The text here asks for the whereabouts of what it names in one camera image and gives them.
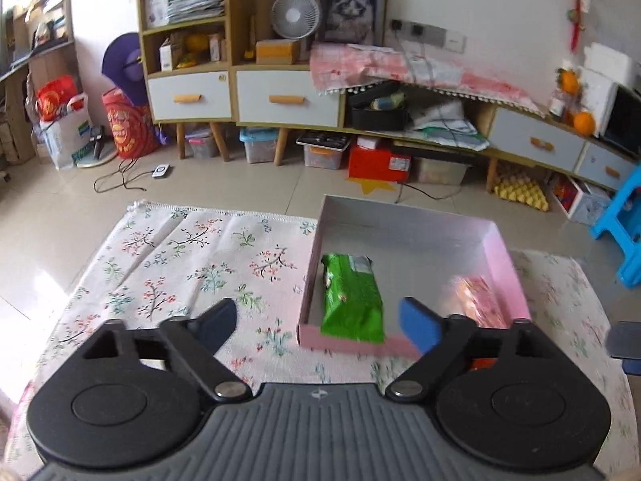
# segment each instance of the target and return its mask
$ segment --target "metal screw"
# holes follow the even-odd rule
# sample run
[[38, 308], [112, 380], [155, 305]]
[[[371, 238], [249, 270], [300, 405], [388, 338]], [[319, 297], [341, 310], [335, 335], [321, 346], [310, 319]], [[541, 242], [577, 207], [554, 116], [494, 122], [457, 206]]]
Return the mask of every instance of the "metal screw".
[[394, 382], [390, 388], [399, 398], [412, 398], [418, 396], [423, 391], [421, 384], [412, 380]]
[[220, 398], [233, 400], [234, 398], [240, 398], [247, 393], [247, 385], [243, 382], [222, 382], [222, 384], [216, 385], [214, 392], [216, 393], [216, 396], [219, 396]]

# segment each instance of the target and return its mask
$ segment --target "blue stool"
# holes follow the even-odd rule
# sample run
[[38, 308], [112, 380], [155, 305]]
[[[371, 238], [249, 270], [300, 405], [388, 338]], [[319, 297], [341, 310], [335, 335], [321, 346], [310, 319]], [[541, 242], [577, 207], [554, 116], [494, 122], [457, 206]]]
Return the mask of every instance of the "blue stool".
[[608, 209], [590, 229], [594, 238], [599, 238], [606, 230], [610, 231], [623, 250], [624, 260], [618, 275], [626, 287], [634, 287], [641, 282], [641, 194], [636, 194], [629, 212], [623, 210], [623, 205], [639, 186], [641, 166], [621, 186]]

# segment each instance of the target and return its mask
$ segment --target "wooden shelf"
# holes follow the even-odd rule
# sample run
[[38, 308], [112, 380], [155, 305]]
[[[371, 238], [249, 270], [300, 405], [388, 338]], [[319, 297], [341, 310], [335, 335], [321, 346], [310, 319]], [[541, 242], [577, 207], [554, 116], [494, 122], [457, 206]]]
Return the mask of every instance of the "wooden shelf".
[[182, 75], [182, 74], [200, 74], [203, 72], [215, 72], [217, 70], [227, 70], [229, 69], [229, 64], [226, 61], [210, 61], [209, 63], [201, 63], [194, 67], [188, 67], [187, 69], [175, 69], [171, 72], [152, 72], [147, 75], [148, 79], [156, 79], [157, 77], [169, 77], [171, 75]]
[[292, 65], [266, 65], [265, 63], [254, 63], [253, 61], [245, 61], [239, 65], [234, 66], [234, 70], [310, 70], [309, 63], [300, 62]]
[[178, 22], [171, 23], [169, 25], [164, 25], [163, 27], [149, 28], [148, 30], [143, 30], [143, 36], [151, 36], [153, 34], [159, 34], [161, 32], [171, 32], [173, 30], [180, 30], [181, 28], [193, 27], [194, 25], [208, 25], [210, 23], [225, 23], [225, 15], [214, 16], [213, 18], [203, 18], [202, 20], [189, 20], [188, 22]]

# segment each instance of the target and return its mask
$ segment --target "wall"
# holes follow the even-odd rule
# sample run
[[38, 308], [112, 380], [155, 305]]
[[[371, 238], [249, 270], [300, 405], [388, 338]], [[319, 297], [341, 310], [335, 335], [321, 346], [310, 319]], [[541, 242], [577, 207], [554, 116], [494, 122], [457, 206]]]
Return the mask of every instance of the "wall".
[[[72, 0], [78, 61], [91, 94], [92, 117], [105, 123], [100, 103], [110, 82], [101, 75], [113, 38], [137, 30], [135, 0]], [[466, 59], [491, 67], [546, 102], [554, 71], [569, 57], [572, 0], [389, 0], [388, 17], [429, 23], [467, 36]], [[593, 0], [586, 39], [599, 38], [641, 59], [641, 0]]]
[[641, 61], [641, 0], [592, 0], [585, 41], [598, 41]]
[[78, 65], [95, 123], [108, 125], [101, 96], [113, 83], [102, 75], [107, 46], [125, 32], [138, 30], [135, 0], [71, 0]]

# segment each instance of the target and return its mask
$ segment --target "black tray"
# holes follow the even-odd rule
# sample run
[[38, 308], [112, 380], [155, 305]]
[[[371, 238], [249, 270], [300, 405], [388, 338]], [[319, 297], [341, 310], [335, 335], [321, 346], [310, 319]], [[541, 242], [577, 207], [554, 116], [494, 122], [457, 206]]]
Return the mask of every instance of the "black tray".
[[404, 131], [408, 123], [407, 109], [403, 106], [396, 110], [371, 110], [352, 108], [350, 111], [352, 128], [357, 130]]
[[350, 141], [351, 137], [345, 134], [328, 134], [314, 130], [302, 133], [298, 139], [296, 139], [296, 143], [299, 145], [312, 145], [340, 151], [345, 150]]

